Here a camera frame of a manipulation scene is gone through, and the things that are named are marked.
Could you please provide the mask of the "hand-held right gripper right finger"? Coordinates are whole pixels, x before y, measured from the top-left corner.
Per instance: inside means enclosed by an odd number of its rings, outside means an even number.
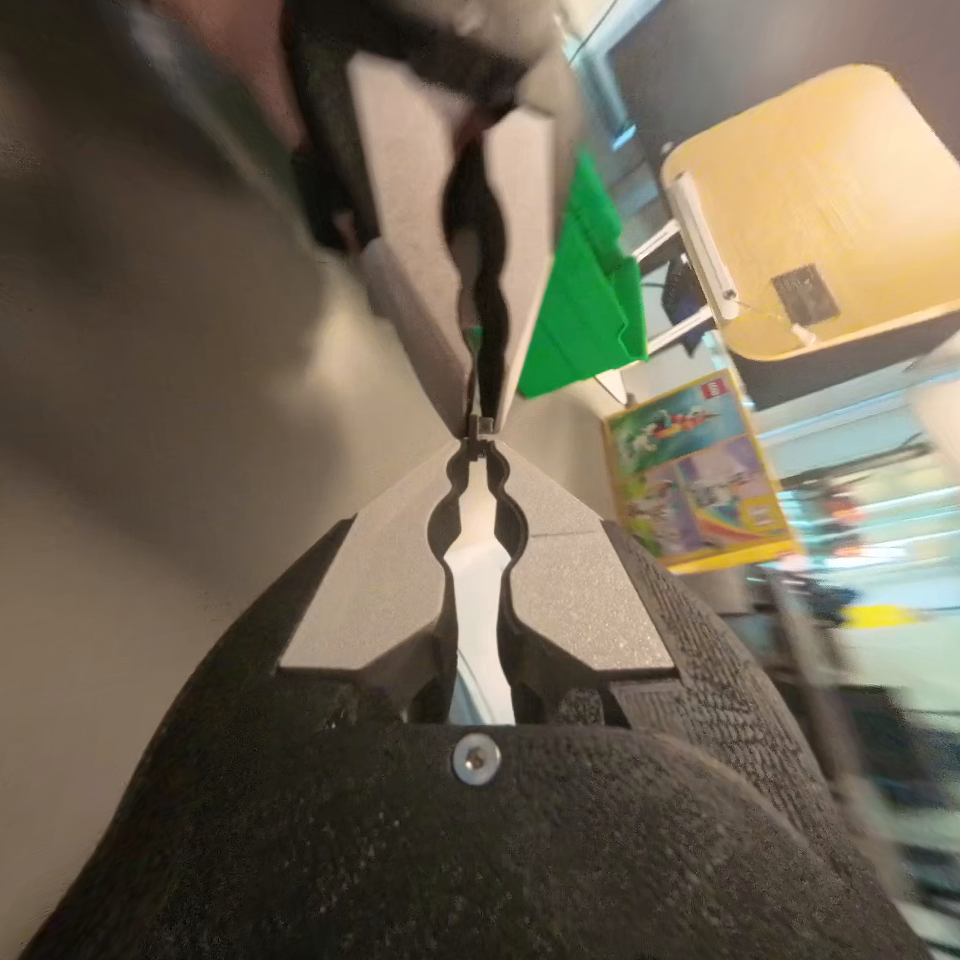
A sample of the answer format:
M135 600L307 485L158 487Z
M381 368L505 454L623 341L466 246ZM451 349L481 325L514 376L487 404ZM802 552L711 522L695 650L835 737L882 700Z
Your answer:
M496 638L515 722L555 722L570 693L619 722L615 688L673 682L676 664L604 520L507 444L484 444L507 554Z

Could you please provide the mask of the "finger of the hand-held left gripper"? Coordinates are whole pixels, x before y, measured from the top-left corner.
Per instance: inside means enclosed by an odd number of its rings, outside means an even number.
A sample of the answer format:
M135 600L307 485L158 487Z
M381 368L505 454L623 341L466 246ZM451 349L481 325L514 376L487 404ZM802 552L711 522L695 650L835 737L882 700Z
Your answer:
M506 241L497 281L508 323L495 433L507 424L555 259L555 128L551 116L521 107L493 126L484 142L486 180Z
M461 274L442 222L455 124L470 102L408 66L355 54L348 81L378 234L361 264L428 400L446 423L469 415L473 360L460 326Z

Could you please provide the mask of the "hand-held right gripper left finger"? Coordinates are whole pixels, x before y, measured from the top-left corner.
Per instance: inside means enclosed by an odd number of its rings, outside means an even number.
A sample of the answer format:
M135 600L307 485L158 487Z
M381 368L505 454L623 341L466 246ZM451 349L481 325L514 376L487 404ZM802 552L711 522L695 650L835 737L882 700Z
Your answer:
M446 556L470 463L452 441L355 515L280 668L381 695L414 722L448 719L458 624Z

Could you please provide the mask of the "colourful lego set box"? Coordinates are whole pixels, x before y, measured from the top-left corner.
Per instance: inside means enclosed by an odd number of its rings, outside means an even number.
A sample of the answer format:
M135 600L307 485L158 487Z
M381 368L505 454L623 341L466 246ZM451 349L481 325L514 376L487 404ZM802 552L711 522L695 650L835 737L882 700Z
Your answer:
M619 523L674 574L777 561L799 545L728 369L604 420Z

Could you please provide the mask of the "green plastic bin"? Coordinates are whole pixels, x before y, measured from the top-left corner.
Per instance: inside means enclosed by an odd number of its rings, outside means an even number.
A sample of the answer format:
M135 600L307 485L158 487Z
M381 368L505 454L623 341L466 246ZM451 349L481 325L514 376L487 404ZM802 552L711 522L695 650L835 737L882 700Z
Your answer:
M580 150L518 382L532 400L649 359L642 273L594 158Z

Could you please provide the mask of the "black square plate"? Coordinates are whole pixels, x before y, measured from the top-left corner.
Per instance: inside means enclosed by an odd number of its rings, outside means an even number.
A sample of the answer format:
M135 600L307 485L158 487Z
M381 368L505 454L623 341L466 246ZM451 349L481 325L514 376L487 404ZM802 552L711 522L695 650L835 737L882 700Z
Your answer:
M841 313L821 271L813 263L772 277L772 285L794 325L808 329Z

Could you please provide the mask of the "pale wooden desk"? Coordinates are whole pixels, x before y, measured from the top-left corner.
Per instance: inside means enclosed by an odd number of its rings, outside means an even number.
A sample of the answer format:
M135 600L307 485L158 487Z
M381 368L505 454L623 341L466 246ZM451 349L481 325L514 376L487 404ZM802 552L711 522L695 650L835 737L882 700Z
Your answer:
M829 70L726 119L660 176L734 354L790 361L958 314L958 159L880 67ZM810 263L841 313L804 328L772 278Z

